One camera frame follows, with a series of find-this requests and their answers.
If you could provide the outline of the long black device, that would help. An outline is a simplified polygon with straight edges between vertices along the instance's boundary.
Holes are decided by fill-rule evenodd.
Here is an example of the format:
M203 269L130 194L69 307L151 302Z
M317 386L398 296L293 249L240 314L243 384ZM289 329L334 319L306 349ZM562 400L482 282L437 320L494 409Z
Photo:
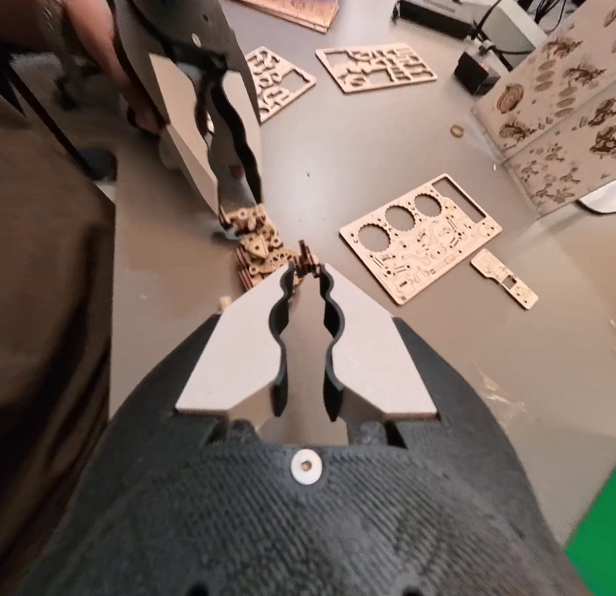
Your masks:
M474 28L471 9L463 5L443 6L432 1L397 0L392 20L412 22L455 39L465 39Z

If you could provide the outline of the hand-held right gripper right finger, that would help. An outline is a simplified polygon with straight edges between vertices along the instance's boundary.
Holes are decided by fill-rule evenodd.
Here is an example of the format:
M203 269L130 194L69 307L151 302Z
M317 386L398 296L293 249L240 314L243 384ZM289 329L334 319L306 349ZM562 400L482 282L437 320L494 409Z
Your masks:
M325 354L323 400L330 421L434 419L436 405L387 309L332 265L321 265Z

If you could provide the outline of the small black box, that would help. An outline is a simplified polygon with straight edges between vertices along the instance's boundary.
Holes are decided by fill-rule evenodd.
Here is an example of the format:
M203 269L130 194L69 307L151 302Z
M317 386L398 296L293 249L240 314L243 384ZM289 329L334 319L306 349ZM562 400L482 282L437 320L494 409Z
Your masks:
M501 75L479 54L463 52L453 71L456 81L472 96L485 96L498 83Z

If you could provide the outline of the person's left hand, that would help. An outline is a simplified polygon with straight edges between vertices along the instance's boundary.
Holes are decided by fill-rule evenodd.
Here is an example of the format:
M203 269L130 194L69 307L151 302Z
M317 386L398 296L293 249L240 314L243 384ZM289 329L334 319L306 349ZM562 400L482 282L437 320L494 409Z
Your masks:
M131 109L137 128L159 135L160 126L147 99L123 69L114 46L115 22L107 0L64 0L66 17L82 48L115 85Z

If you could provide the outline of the person's left forearm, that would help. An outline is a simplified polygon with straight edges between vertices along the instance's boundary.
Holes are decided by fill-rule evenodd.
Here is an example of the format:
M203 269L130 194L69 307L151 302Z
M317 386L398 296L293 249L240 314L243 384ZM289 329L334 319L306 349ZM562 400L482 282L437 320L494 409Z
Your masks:
M50 22L63 17L65 0L1 0L1 40L35 51L51 47Z

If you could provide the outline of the person's brown clothing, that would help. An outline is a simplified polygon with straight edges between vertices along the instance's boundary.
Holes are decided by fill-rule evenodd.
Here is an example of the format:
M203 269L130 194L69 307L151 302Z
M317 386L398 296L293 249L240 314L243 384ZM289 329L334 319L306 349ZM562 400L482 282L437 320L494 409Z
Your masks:
M115 206L1 99L1 595L107 424Z

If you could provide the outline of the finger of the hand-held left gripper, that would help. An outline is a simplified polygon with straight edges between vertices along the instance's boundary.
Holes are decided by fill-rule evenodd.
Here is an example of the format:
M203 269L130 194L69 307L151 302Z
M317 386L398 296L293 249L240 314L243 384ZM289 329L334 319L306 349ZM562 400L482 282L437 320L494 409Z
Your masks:
M159 137L160 159L167 169L180 171L219 215L218 178L210 165L210 148L196 124L193 83L170 59L153 53L149 57L167 115Z
M242 74L234 70L214 84L214 158L224 168L242 167L252 198L263 202L259 115Z

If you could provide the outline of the wooden puzzle vehicle model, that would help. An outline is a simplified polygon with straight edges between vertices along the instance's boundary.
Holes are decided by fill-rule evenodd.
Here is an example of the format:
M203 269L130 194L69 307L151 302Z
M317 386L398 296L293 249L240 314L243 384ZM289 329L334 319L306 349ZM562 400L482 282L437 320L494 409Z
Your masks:
M303 239L298 242L296 250L287 247L265 205L235 210L225 210L220 205L219 220L221 226L237 239L234 254L246 290L254 288L289 263L295 269L294 287L308 275L320 276L321 264L312 249Z

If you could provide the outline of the clear plastic bag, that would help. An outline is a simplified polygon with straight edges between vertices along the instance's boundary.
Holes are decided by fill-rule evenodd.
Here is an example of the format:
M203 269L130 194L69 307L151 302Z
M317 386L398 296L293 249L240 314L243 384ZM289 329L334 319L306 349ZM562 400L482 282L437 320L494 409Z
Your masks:
M478 393L497 420L508 422L527 415L527 407L522 401L510 398L507 392L479 367L477 367L477 373L481 379Z

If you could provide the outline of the small wooden sheet offcut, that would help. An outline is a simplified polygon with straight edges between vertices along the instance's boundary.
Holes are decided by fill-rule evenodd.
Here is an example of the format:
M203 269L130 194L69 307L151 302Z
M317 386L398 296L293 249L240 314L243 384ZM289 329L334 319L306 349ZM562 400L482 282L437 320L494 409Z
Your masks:
M471 260L471 266L484 278L499 285L520 307L530 310L538 302L537 294L487 249Z

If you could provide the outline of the wide wooden cutout sheet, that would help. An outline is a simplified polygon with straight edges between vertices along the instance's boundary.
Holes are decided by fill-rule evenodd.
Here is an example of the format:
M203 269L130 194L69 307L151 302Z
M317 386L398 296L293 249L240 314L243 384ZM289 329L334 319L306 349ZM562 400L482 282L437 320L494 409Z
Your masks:
M345 94L437 80L427 63L404 43L321 48L315 55Z

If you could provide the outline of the grey flat box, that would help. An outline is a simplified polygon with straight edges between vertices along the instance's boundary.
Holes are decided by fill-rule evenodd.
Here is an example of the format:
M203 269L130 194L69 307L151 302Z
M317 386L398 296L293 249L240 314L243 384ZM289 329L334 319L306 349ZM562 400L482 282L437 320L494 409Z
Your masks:
M502 51L533 51L547 38L515 0L460 0L469 4L474 22L479 23L489 8L495 9L483 23L482 31Z

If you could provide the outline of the stack of brown wooden sheets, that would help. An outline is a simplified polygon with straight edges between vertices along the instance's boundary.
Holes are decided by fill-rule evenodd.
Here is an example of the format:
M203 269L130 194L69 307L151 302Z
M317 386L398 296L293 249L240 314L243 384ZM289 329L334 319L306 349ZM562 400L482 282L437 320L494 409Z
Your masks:
M231 0L240 5L326 34L339 11L337 0Z

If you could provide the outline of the white round object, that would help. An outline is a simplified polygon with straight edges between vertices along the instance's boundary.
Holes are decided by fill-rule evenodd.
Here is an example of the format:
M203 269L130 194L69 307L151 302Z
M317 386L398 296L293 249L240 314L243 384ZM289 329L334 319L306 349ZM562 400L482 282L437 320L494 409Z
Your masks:
M614 215L615 180L581 197L575 205L595 215Z

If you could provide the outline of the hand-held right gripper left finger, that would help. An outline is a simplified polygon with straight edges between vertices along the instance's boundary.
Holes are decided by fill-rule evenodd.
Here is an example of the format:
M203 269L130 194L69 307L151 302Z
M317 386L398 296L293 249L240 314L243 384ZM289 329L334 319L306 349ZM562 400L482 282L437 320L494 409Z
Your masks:
M295 267L288 263L215 317L175 409L221 418L273 418L288 402L287 350Z

